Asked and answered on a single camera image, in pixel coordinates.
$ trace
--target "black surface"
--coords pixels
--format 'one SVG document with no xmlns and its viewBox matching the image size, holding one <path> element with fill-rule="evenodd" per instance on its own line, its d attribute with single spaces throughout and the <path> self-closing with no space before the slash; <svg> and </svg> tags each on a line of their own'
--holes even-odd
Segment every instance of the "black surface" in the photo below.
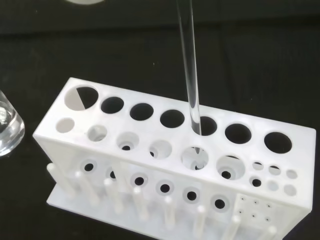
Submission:
<svg viewBox="0 0 320 240">
<path fill-rule="evenodd" d="M 215 23 L 195 35 L 201 104 L 320 129 L 318 17 Z M 0 37 L 0 88 L 26 124 L 0 160 L 0 239 L 149 239 L 46 204 L 54 182 L 32 133 L 69 77 L 187 100 L 175 27 Z M 317 154 L 313 211 L 286 240 L 319 239 L 319 172 Z"/>
</svg>

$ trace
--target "small hole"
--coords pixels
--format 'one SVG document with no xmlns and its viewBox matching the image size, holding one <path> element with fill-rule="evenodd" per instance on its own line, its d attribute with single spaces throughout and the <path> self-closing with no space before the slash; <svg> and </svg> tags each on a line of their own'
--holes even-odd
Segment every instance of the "small hole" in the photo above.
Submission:
<svg viewBox="0 0 320 240">
<path fill-rule="evenodd" d="M 216 206 L 217 209 L 223 209 L 226 204 L 223 200 L 218 199 L 215 201 L 214 205 Z"/>
<path fill-rule="evenodd" d="M 162 113 L 160 122 L 163 126 L 173 129 L 181 126 L 185 121 L 185 116 L 178 110 L 168 110 Z"/>
<path fill-rule="evenodd" d="M 236 123 L 225 129 L 225 136 L 234 144 L 245 144 L 251 139 L 251 132 L 245 125 Z"/>
<path fill-rule="evenodd" d="M 122 150 L 129 151 L 130 147 L 128 145 L 125 145 L 125 146 L 122 147 Z"/>
<path fill-rule="evenodd" d="M 93 126 L 88 130 L 87 136 L 91 141 L 99 142 L 107 136 L 107 129 L 100 125 Z"/>
<path fill-rule="evenodd" d="M 70 132 L 75 126 L 75 121 L 73 121 L 71 118 L 64 118 L 61 119 L 57 125 L 55 126 L 55 129 L 61 133 L 65 134 L 67 132 Z"/>
<path fill-rule="evenodd" d="M 147 103 L 139 103 L 130 110 L 130 116 L 137 121 L 144 121 L 154 114 L 154 109 Z"/>
<path fill-rule="evenodd" d="M 65 105 L 74 111 L 86 110 L 98 100 L 98 92 L 92 87 L 83 86 L 71 89 L 64 98 Z"/>
<path fill-rule="evenodd" d="M 187 193 L 186 197 L 190 200 L 190 201 L 194 201 L 197 198 L 197 194 L 194 191 L 190 191 Z"/>
<path fill-rule="evenodd" d="M 208 116 L 202 116 L 200 118 L 201 122 L 201 135 L 202 136 L 209 136 L 214 134 L 217 130 L 217 123 L 215 120 Z"/>
<path fill-rule="evenodd" d="M 137 177 L 135 180 L 134 180 L 134 183 L 135 185 L 137 186 L 141 186 L 142 184 L 144 184 L 145 180 L 142 178 L 142 177 Z"/>
<path fill-rule="evenodd" d="M 255 170 L 258 170 L 258 171 L 261 171 L 262 169 L 264 169 L 264 166 L 262 165 L 262 163 L 256 161 L 252 164 L 252 167 L 255 169 Z"/>
<path fill-rule="evenodd" d="M 223 172 L 221 173 L 221 176 L 222 176 L 223 178 L 225 178 L 225 179 L 231 178 L 231 174 L 230 174 L 230 172 L 228 172 L 228 171 L 223 171 Z"/>
<path fill-rule="evenodd" d="M 289 137 L 280 132 L 271 132 L 264 137 L 265 146 L 276 154 L 285 154 L 292 148 Z"/>
<path fill-rule="evenodd" d="M 84 166 L 84 170 L 87 172 L 92 171 L 92 169 L 94 169 L 94 165 L 92 163 L 88 163 Z"/>
<path fill-rule="evenodd" d="M 269 167 L 269 173 L 271 173 L 272 175 L 280 175 L 281 170 L 277 167 L 277 166 L 270 166 Z"/>
<path fill-rule="evenodd" d="M 168 184 L 163 184 L 163 185 L 161 185 L 160 191 L 163 192 L 163 193 L 169 192 L 169 191 L 170 191 L 169 185 L 168 185 Z"/>
<path fill-rule="evenodd" d="M 110 172 L 110 178 L 116 179 L 116 175 L 115 175 L 114 171 Z"/>
<path fill-rule="evenodd" d="M 285 185 L 284 186 L 284 192 L 288 196 L 295 196 L 297 194 L 296 188 L 294 186 L 292 186 L 292 185 Z"/>
<path fill-rule="evenodd" d="M 296 179 L 298 177 L 297 173 L 293 170 L 286 171 L 286 175 L 290 179 Z"/>
<path fill-rule="evenodd" d="M 124 101 L 120 97 L 109 97 L 101 104 L 101 110 L 106 114 L 115 114 L 124 107 L 124 104 Z"/>
</svg>

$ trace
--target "hole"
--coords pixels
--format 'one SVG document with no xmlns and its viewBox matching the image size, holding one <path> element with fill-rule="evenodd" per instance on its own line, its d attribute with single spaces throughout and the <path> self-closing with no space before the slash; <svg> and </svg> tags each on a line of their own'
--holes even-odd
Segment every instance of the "hole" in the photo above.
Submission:
<svg viewBox="0 0 320 240">
<path fill-rule="evenodd" d="M 297 173 L 294 170 L 286 171 L 286 175 L 290 179 L 296 179 L 298 177 Z"/>
<path fill-rule="evenodd" d="M 292 186 L 292 185 L 285 185 L 284 186 L 284 192 L 288 196 L 295 196 L 297 194 L 296 188 L 294 186 Z"/>
<path fill-rule="evenodd" d="M 94 169 L 94 165 L 93 165 L 92 163 L 88 163 L 88 164 L 86 164 L 86 165 L 84 166 L 84 170 L 85 170 L 86 172 L 90 172 L 90 171 L 92 171 L 92 169 Z"/>
<path fill-rule="evenodd" d="M 223 172 L 221 173 L 221 176 L 222 176 L 223 178 L 225 178 L 225 179 L 230 179 L 230 178 L 231 178 L 231 173 L 228 172 L 228 171 L 223 171 Z"/>
<path fill-rule="evenodd" d="M 264 166 L 262 165 L 262 163 L 256 161 L 252 164 L 252 167 L 255 169 L 255 170 L 258 170 L 258 171 L 261 171 L 262 169 L 264 169 Z"/>
<path fill-rule="evenodd" d="M 163 184 L 161 187 L 160 187 L 160 191 L 163 192 L 163 193 L 167 193 L 169 192 L 170 190 L 170 187 L 168 184 Z"/>
<path fill-rule="evenodd" d="M 215 120 L 208 116 L 200 117 L 201 122 L 201 135 L 202 136 L 209 136 L 214 134 L 217 130 L 217 123 Z"/>
<path fill-rule="evenodd" d="M 219 213 L 225 213 L 230 208 L 229 200 L 223 195 L 213 196 L 210 203 L 211 207 Z"/>
<path fill-rule="evenodd" d="M 117 138 L 116 144 L 124 151 L 133 150 L 139 144 L 139 137 L 133 132 L 124 132 Z"/>
<path fill-rule="evenodd" d="M 155 186 L 155 190 L 161 196 L 170 195 L 174 191 L 174 188 L 174 184 L 169 180 L 161 180 Z"/>
<path fill-rule="evenodd" d="M 173 129 L 181 126 L 185 121 L 185 116 L 178 110 L 168 110 L 162 113 L 160 122 L 163 126 Z"/>
<path fill-rule="evenodd" d="M 98 100 L 98 92 L 92 87 L 82 86 L 71 89 L 64 97 L 65 105 L 74 111 L 92 107 Z"/>
<path fill-rule="evenodd" d="M 234 144 L 245 144 L 251 139 L 251 132 L 245 125 L 236 123 L 225 129 L 225 136 Z"/>
<path fill-rule="evenodd" d="M 281 170 L 277 167 L 277 166 L 270 166 L 269 167 L 269 172 L 272 174 L 272 175 L 280 175 L 281 173 Z"/>
<path fill-rule="evenodd" d="M 151 144 L 149 152 L 155 159 L 165 159 L 172 152 L 171 144 L 164 140 L 158 140 Z"/>
<path fill-rule="evenodd" d="M 191 170 L 203 169 L 209 161 L 209 156 L 204 149 L 198 147 L 189 147 L 183 151 L 181 155 L 181 162 L 187 168 Z"/>
<path fill-rule="evenodd" d="M 218 173 L 225 179 L 240 179 L 246 171 L 245 164 L 237 157 L 223 156 L 216 162 Z"/>
<path fill-rule="evenodd" d="M 145 180 L 142 178 L 142 177 L 137 177 L 135 180 L 134 180 L 134 183 L 135 185 L 137 186 L 141 186 L 142 184 L 144 184 Z"/>
<path fill-rule="evenodd" d="M 197 199 L 197 194 L 194 191 L 190 191 L 187 193 L 186 197 L 190 200 L 190 201 L 194 201 Z"/>
<path fill-rule="evenodd" d="M 271 191 L 277 191 L 279 189 L 278 184 L 275 181 L 269 181 L 267 183 L 268 189 L 270 189 Z"/>
<path fill-rule="evenodd" d="M 139 103 L 130 110 L 130 116 L 137 121 L 144 121 L 154 114 L 154 108 L 147 103 Z"/>
<path fill-rule="evenodd" d="M 217 209 L 223 209 L 226 206 L 225 202 L 221 199 L 216 200 L 214 205 Z"/>
<path fill-rule="evenodd" d="M 106 114 L 115 114 L 124 107 L 124 101 L 120 97 L 109 97 L 101 104 L 102 112 Z"/>
<path fill-rule="evenodd" d="M 130 147 L 128 145 L 125 145 L 125 146 L 122 147 L 122 150 L 129 151 Z"/>
<path fill-rule="evenodd" d="M 65 134 L 67 132 L 70 132 L 75 126 L 75 121 L 73 121 L 71 118 L 63 118 L 61 119 L 55 126 L 55 129 L 61 133 Z"/>
<path fill-rule="evenodd" d="M 265 146 L 276 154 L 285 154 L 292 148 L 289 137 L 281 132 L 271 132 L 264 137 Z"/>
<path fill-rule="evenodd" d="M 96 125 L 89 129 L 87 136 L 93 142 L 99 142 L 107 135 L 107 129 L 104 126 Z"/>
<path fill-rule="evenodd" d="M 253 176 L 250 178 L 250 183 L 252 184 L 252 186 L 254 187 L 260 187 L 261 186 L 261 180 L 258 179 L 257 177 Z"/>
<path fill-rule="evenodd" d="M 196 204 L 200 200 L 200 191 L 195 187 L 187 187 L 183 190 L 182 197 L 189 204 Z"/>
</svg>

